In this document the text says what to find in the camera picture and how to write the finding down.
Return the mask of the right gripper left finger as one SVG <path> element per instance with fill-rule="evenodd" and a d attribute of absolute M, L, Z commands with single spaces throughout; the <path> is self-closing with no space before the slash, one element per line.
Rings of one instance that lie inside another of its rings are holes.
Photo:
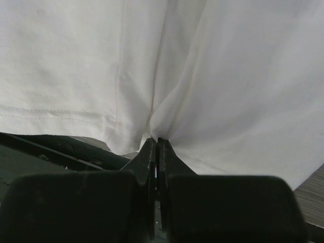
<path fill-rule="evenodd" d="M 119 170 L 24 175 L 1 202 L 1 242 L 149 242 L 156 143 Z"/>

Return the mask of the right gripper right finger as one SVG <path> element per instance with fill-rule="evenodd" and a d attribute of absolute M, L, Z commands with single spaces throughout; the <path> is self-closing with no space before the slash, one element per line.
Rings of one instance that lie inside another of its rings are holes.
<path fill-rule="evenodd" d="M 157 143 L 162 229 L 168 242 L 307 242 L 289 185 L 274 176 L 198 175 L 168 140 Z"/>

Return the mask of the white floral print t-shirt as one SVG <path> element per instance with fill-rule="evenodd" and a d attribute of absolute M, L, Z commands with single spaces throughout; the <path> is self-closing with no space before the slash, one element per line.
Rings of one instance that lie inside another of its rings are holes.
<path fill-rule="evenodd" d="M 1 1 L 1 131 L 163 138 L 297 188 L 323 164 L 323 1 Z"/>

